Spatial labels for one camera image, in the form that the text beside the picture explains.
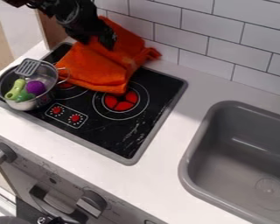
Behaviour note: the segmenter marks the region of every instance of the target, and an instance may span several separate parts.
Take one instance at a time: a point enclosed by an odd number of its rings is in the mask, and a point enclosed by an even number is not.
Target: green toy food
[[[15,102],[26,102],[31,99],[34,99],[35,97],[35,94],[29,94],[25,89],[23,89],[17,96]]]
[[[5,95],[6,100],[15,101],[25,87],[25,80],[18,79],[14,82],[12,89]]]

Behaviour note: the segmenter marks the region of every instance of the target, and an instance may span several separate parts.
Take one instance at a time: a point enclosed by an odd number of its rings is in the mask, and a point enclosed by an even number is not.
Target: tile wall
[[[163,60],[280,95],[280,0],[95,0]]]

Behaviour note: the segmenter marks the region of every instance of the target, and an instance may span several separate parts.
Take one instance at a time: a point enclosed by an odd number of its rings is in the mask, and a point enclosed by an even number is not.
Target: oven handle
[[[34,202],[43,210],[43,212],[51,215],[53,218],[61,217],[66,223],[71,224],[86,223],[88,220],[88,217],[77,209],[70,214],[65,214],[46,203],[44,201],[44,197],[47,195],[47,192],[37,185],[35,185],[30,190],[30,195]]]

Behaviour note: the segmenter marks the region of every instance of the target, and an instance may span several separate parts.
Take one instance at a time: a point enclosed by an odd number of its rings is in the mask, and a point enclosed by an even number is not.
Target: white countertop
[[[41,43],[12,64],[26,57],[40,59],[46,53]],[[248,223],[188,193],[179,182],[179,161],[216,102],[246,102],[280,114],[280,96],[170,62],[155,61],[146,66],[184,79],[189,86],[133,166],[119,164],[3,108],[0,135],[169,224]]]

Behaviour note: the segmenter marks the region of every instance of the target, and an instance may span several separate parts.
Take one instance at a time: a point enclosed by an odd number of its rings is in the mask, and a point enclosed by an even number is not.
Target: purple toy food
[[[29,94],[34,94],[38,96],[38,95],[42,95],[46,91],[46,86],[44,83],[42,83],[39,80],[32,80],[25,85],[25,90]]]

